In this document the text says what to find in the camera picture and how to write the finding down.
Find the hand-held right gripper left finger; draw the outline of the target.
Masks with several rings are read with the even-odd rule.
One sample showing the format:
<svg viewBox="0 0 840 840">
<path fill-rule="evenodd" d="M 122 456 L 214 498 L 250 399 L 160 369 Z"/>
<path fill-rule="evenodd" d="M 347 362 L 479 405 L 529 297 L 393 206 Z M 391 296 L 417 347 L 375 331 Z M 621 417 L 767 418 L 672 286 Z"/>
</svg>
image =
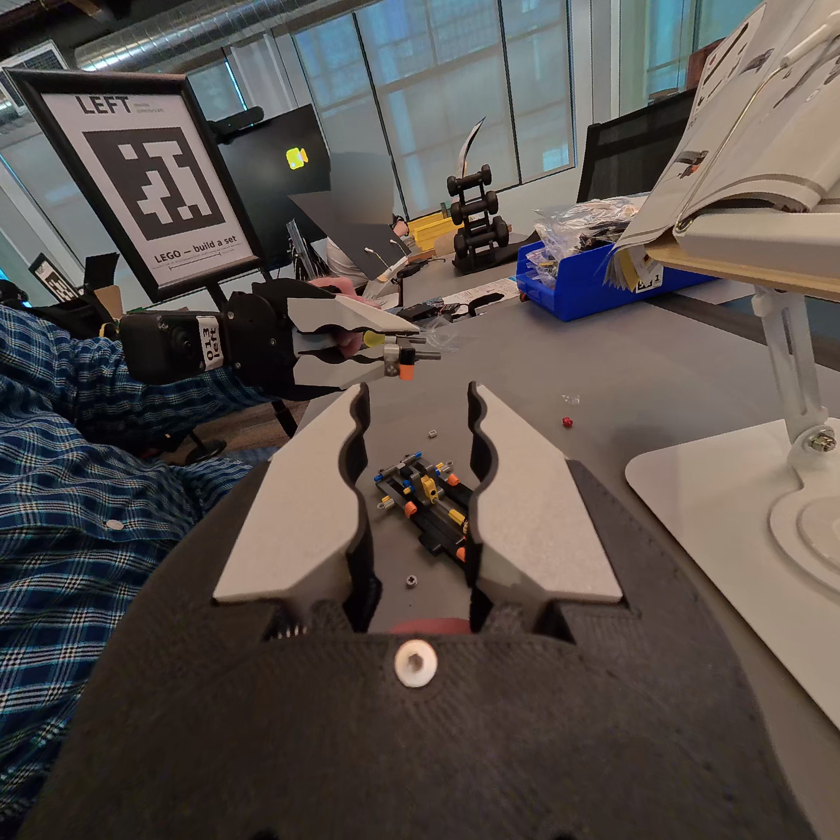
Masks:
<svg viewBox="0 0 840 840">
<path fill-rule="evenodd" d="M 352 385 L 269 462 L 213 592 L 219 604 L 280 601 L 296 618 L 338 603 L 365 633 L 382 596 L 357 482 L 368 460 L 369 388 Z"/>
</svg>

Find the black lego gear rack assembly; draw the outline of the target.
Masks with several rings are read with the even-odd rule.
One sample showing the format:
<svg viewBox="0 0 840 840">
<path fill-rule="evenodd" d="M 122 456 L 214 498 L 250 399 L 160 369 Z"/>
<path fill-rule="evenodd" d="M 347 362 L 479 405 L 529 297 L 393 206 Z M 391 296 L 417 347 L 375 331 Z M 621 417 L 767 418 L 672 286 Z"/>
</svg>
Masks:
<svg viewBox="0 0 840 840">
<path fill-rule="evenodd" d="M 440 361 L 441 352 L 430 350 L 426 344 L 419 334 L 386 337 L 382 350 L 384 375 L 411 382 L 418 362 Z"/>
</svg>

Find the black lego chassis build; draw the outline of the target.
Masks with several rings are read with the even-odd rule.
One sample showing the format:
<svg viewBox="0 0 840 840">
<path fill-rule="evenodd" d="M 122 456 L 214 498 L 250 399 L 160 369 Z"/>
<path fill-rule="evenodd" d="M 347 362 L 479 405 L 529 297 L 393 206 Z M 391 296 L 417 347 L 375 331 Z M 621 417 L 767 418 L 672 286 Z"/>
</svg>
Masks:
<svg viewBox="0 0 840 840">
<path fill-rule="evenodd" d="M 436 462 L 416 451 L 380 469 L 373 480 L 381 494 L 380 510 L 401 511 L 426 551 L 466 567 L 473 490 L 457 477 L 451 460 Z"/>
</svg>

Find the lego instruction booklet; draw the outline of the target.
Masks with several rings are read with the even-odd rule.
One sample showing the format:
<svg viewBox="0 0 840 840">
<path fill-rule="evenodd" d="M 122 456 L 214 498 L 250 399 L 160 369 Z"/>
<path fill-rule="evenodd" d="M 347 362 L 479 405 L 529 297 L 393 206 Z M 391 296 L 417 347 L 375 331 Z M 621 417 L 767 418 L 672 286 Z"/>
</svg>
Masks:
<svg viewBox="0 0 840 840">
<path fill-rule="evenodd" d="M 838 280 L 838 2 L 763 2 L 709 56 L 676 152 L 620 237 L 620 258 L 672 234 L 685 253 Z"/>
</svg>

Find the striped office chair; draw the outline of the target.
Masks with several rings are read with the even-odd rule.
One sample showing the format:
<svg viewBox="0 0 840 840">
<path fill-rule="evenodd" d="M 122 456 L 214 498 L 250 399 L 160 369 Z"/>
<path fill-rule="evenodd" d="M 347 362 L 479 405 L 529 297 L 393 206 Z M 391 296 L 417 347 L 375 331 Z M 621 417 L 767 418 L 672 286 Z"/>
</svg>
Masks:
<svg viewBox="0 0 840 840">
<path fill-rule="evenodd" d="M 287 223 L 287 231 L 289 236 L 290 261 L 295 269 L 296 278 L 311 282 L 322 277 L 329 277 L 327 264 L 301 235 L 295 219 L 291 219 Z"/>
</svg>

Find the yellow plastic bin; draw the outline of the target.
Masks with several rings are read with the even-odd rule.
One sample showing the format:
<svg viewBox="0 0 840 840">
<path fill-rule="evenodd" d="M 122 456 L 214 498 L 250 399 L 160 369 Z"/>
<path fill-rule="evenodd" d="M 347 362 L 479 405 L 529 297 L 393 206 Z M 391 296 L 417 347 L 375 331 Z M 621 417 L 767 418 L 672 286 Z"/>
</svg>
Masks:
<svg viewBox="0 0 840 840">
<path fill-rule="evenodd" d="M 452 244 L 457 226 L 449 216 L 438 211 L 423 217 L 415 218 L 408 223 L 411 237 L 420 252 L 434 250 L 435 242 L 444 236 Z"/>
</svg>

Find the black monitor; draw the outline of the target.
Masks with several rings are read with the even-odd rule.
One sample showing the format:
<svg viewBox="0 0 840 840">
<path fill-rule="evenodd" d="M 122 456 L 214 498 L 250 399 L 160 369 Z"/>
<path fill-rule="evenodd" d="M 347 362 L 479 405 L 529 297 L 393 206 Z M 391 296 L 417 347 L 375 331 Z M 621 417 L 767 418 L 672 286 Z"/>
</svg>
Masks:
<svg viewBox="0 0 840 840">
<path fill-rule="evenodd" d="M 309 242 L 326 237 L 291 200 L 292 195 L 330 189 L 330 159 L 314 107 L 264 119 L 217 139 L 248 218 L 275 270 L 291 262 L 288 223 L 296 221 Z"/>
</svg>

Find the white book stand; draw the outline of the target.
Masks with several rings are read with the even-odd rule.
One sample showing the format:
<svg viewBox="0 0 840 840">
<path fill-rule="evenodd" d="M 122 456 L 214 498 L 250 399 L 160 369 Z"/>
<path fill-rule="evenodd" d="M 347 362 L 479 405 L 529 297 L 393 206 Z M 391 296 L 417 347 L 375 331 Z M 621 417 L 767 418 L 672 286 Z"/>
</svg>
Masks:
<svg viewBox="0 0 840 840">
<path fill-rule="evenodd" d="M 697 259 L 672 234 L 645 250 L 753 285 L 783 419 L 640 455 L 626 479 L 837 727 L 838 419 L 820 396 L 805 297 L 838 300 L 838 280 Z"/>
</svg>

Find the small marker sign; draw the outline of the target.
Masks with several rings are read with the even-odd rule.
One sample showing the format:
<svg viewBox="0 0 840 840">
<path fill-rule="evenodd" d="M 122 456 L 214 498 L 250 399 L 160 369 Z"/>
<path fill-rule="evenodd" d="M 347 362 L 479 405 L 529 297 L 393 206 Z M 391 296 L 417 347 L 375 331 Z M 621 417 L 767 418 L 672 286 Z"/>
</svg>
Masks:
<svg viewBox="0 0 840 840">
<path fill-rule="evenodd" d="M 58 303 L 76 304 L 82 301 L 79 289 L 72 285 L 46 254 L 39 253 L 28 270 Z"/>
</svg>

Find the black webcam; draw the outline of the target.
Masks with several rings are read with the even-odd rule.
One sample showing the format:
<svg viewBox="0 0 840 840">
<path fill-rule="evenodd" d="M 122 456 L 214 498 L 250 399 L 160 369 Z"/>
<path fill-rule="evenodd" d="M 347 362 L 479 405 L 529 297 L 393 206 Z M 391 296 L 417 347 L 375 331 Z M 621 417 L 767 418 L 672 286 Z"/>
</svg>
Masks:
<svg viewBox="0 0 840 840">
<path fill-rule="evenodd" d="M 229 143 L 238 133 L 250 129 L 262 122 L 265 117 L 263 108 L 256 106 L 237 112 L 219 120 L 206 121 L 216 144 Z"/>
</svg>

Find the blue plastic bin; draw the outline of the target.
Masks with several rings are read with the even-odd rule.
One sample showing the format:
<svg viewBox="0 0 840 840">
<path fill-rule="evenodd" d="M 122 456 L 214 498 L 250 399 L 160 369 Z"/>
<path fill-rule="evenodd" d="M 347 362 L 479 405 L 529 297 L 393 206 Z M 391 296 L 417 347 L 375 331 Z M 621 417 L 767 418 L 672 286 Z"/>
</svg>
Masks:
<svg viewBox="0 0 840 840">
<path fill-rule="evenodd" d="M 551 286 L 543 282 L 544 273 L 539 270 L 539 263 L 545 263 L 550 254 L 538 240 L 519 248 L 514 278 L 525 298 L 563 322 L 712 280 L 711 276 L 665 267 L 642 247 L 630 248 L 627 255 L 615 258 L 612 250 L 611 245 L 589 249 L 567 256 L 557 266 L 548 259 L 547 264 L 555 270 L 555 274 L 548 275 Z M 607 271 L 612 267 L 629 270 L 630 276 L 636 278 L 635 287 L 618 287 L 610 282 Z"/>
</svg>

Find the pile of clear parts bags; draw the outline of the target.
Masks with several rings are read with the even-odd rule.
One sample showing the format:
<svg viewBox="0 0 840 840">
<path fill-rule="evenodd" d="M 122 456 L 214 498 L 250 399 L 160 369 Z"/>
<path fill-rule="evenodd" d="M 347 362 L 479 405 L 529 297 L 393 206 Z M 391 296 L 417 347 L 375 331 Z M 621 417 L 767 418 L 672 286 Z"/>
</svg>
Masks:
<svg viewBox="0 0 840 840">
<path fill-rule="evenodd" d="M 647 198 L 648 193 L 596 198 L 537 211 L 534 229 L 542 241 L 541 261 L 559 264 L 592 247 L 593 243 L 613 245 Z"/>
</svg>

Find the silver ventilation ducts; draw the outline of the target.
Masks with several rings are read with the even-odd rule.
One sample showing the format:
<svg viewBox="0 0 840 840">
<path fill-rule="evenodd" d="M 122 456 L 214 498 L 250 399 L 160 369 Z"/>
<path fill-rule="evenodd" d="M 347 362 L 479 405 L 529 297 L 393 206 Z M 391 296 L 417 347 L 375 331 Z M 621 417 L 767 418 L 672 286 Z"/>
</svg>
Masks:
<svg viewBox="0 0 840 840">
<path fill-rule="evenodd" d="M 186 2 L 76 49 L 84 71 L 180 72 L 226 46 L 291 34 L 371 1 Z"/>
</svg>

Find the black office chair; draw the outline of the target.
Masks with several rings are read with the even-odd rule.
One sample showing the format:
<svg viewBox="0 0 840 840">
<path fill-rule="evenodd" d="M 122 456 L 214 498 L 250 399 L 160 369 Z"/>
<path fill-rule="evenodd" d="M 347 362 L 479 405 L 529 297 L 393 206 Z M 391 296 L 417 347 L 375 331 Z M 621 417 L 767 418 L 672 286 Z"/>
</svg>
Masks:
<svg viewBox="0 0 840 840">
<path fill-rule="evenodd" d="M 686 130 L 696 90 L 590 125 L 577 202 L 648 193 Z"/>
</svg>

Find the glass window wall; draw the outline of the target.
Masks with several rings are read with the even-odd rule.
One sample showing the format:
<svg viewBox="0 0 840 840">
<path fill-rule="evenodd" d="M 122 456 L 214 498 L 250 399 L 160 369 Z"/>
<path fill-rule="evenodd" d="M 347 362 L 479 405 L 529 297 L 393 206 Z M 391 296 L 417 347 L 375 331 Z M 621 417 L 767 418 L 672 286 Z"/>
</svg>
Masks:
<svg viewBox="0 0 840 840">
<path fill-rule="evenodd" d="M 446 201 L 469 157 L 527 209 L 577 193 L 584 135 L 688 87 L 690 56 L 757 2 L 378 2 L 222 48 L 189 78 L 204 114 L 310 103 L 330 152 L 389 154 L 394 208 Z"/>
</svg>

